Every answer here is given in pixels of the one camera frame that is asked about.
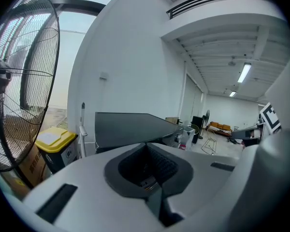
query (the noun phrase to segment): electric fan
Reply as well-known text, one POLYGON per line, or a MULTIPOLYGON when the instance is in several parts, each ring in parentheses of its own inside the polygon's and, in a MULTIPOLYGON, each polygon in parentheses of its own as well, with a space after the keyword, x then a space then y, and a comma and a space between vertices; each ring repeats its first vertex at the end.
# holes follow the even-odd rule
POLYGON ((0 172, 30 152, 55 79, 59 22, 50 0, 16 0, 0 21, 0 172))
POLYGON ((203 115, 202 116, 202 118, 203 118, 203 123, 202 123, 202 126, 201 126, 201 132, 200 132, 200 135, 199 135, 199 138, 200 139, 203 139, 203 137, 201 136, 201 133, 202 133, 202 135, 203 135, 203 124, 205 124, 205 125, 207 125, 207 122, 208 122, 208 120, 209 120, 209 110, 207 110, 207 112, 206 112, 206 115, 203 115))

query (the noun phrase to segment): fluorescent light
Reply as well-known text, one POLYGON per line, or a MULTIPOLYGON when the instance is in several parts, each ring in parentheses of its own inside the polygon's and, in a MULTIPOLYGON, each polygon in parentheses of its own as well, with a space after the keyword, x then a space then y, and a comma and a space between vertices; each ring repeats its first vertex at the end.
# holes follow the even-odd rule
POLYGON ((251 64, 249 63, 245 63, 242 74, 240 76, 240 78, 238 78, 237 82, 238 83, 242 83, 243 80, 245 79, 245 77, 247 76, 249 70, 250 70, 251 64))

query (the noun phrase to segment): black slot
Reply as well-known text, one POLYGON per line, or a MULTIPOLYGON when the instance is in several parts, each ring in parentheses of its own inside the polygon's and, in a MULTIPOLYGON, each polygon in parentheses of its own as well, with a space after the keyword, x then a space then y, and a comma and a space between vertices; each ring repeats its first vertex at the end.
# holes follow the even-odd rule
POLYGON ((232 172, 235 168, 235 166, 227 165, 227 164, 220 163, 220 162, 213 162, 211 164, 211 167, 230 171, 230 172, 232 172))
POLYGON ((77 187, 64 184, 50 199, 37 211, 44 220, 53 223, 75 193, 77 187))

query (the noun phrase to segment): ceiling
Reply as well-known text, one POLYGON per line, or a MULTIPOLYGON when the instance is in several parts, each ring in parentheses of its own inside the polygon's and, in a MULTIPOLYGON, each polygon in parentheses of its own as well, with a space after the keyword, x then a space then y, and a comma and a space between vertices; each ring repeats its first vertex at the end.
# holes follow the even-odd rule
POLYGON ((209 94, 265 103, 264 94, 290 59, 290 30, 255 24, 225 25, 177 39, 200 72, 209 94), (237 80, 244 63, 252 67, 237 80))

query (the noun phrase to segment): standing fan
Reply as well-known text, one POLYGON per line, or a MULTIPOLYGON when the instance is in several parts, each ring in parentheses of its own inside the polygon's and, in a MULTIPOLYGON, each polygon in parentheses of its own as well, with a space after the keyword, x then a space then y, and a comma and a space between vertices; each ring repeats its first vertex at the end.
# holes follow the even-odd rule
POLYGON ((207 125, 208 120, 209 120, 209 114, 210 114, 209 113, 209 110, 207 110, 206 115, 203 115, 202 116, 202 118, 203 118, 203 123, 202 123, 202 126, 201 126, 201 133, 202 133, 202 135, 203 135, 203 124, 207 125))
POLYGON ((59 22, 50 0, 16 0, 0 21, 0 172, 19 165, 41 128, 55 79, 59 22))

